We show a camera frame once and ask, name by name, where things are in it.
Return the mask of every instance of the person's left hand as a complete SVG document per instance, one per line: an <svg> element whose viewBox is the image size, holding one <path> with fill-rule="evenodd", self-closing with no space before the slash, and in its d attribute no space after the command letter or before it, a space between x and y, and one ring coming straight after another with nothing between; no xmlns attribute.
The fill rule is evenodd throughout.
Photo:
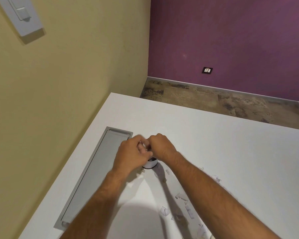
<svg viewBox="0 0 299 239"><path fill-rule="evenodd" d="M134 169L145 165L153 153L147 151L142 143L146 147L149 145L148 140L141 135L123 141L117 151L112 170L128 176Z"/></svg>

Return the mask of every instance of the white container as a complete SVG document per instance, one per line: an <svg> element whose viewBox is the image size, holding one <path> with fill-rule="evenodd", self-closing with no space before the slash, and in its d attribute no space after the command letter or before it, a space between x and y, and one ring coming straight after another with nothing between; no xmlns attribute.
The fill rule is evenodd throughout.
<svg viewBox="0 0 299 239"><path fill-rule="evenodd" d="M144 169L152 169L156 166L158 160L156 158L150 158L147 163L143 166Z"/></svg>

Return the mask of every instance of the brown floor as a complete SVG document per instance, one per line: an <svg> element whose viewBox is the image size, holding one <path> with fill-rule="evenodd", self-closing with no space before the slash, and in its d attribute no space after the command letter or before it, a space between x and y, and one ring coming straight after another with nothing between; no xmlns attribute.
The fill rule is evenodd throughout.
<svg viewBox="0 0 299 239"><path fill-rule="evenodd" d="M147 79L141 98L299 129L299 103L217 88Z"/></svg>

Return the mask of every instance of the white table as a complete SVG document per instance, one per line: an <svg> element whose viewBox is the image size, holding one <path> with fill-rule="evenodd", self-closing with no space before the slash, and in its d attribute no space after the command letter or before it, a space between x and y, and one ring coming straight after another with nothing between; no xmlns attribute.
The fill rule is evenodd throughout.
<svg viewBox="0 0 299 239"><path fill-rule="evenodd" d="M299 130L111 93L20 239L60 237L53 226L107 126L166 135L280 237L299 238ZM168 203L154 172L143 174L123 192L108 237L181 239L171 215L159 215ZM179 191L173 174L167 186ZM197 230L197 214L188 220Z"/></svg>

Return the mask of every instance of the hand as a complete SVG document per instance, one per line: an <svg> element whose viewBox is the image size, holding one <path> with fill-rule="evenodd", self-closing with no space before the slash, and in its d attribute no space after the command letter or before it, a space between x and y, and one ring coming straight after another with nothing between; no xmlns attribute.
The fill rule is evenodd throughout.
<svg viewBox="0 0 299 239"><path fill-rule="evenodd" d="M177 152L168 138L160 133L150 136L148 141L148 148L152 150L154 157L163 162L166 162L168 157L173 156Z"/></svg>
<svg viewBox="0 0 299 239"><path fill-rule="evenodd" d="M153 153L148 152L143 144L148 146L149 142L141 135L123 141L117 151L112 170L128 176L134 169L145 165Z"/></svg>

